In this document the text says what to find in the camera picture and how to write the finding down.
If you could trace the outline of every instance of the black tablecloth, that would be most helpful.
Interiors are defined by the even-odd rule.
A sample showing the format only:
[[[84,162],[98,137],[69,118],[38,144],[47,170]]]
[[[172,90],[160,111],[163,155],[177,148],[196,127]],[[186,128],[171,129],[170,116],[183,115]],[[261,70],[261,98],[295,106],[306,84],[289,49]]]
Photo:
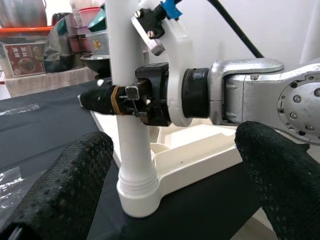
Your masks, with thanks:
[[[20,167],[23,178],[47,169],[82,135],[97,131],[77,95],[95,82],[0,101],[0,113],[38,104],[39,109],[0,116],[0,173]],[[121,208],[113,162],[89,240],[228,240],[259,208],[243,164],[165,196],[151,216],[135,219]]]

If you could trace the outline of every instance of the stainless steel bowl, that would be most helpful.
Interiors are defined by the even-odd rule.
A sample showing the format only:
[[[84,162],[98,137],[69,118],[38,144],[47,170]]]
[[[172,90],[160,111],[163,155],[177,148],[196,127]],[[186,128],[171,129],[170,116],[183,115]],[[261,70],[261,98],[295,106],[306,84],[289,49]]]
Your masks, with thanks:
[[[80,58],[84,64],[92,71],[98,73],[101,78],[111,77],[110,56],[88,54]]]
[[[0,0],[2,28],[47,26],[46,0]]]

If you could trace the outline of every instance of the white plastic stand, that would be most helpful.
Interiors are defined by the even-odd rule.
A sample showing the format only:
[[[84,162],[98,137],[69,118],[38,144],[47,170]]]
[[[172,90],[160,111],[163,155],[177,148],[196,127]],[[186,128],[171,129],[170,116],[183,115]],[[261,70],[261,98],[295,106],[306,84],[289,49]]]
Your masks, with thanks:
[[[140,37],[131,18],[140,8],[155,8],[160,1],[106,0],[111,72],[114,85],[136,82],[135,70],[143,66]],[[176,126],[188,126],[191,119],[183,114],[181,87],[184,72],[192,68],[192,41],[179,21],[163,21],[165,35],[160,38],[169,60],[168,110]],[[202,127],[182,135],[171,126],[161,128],[151,144],[149,128],[134,116],[109,116],[93,112],[99,129],[114,142],[114,159],[119,166],[117,191],[123,210],[132,217],[146,217],[158,208],[161,198],[189,184],[241,162],[234,144],[234,130],[229,135],[221,127]],[[199,136],[200,129],[205,129]]]

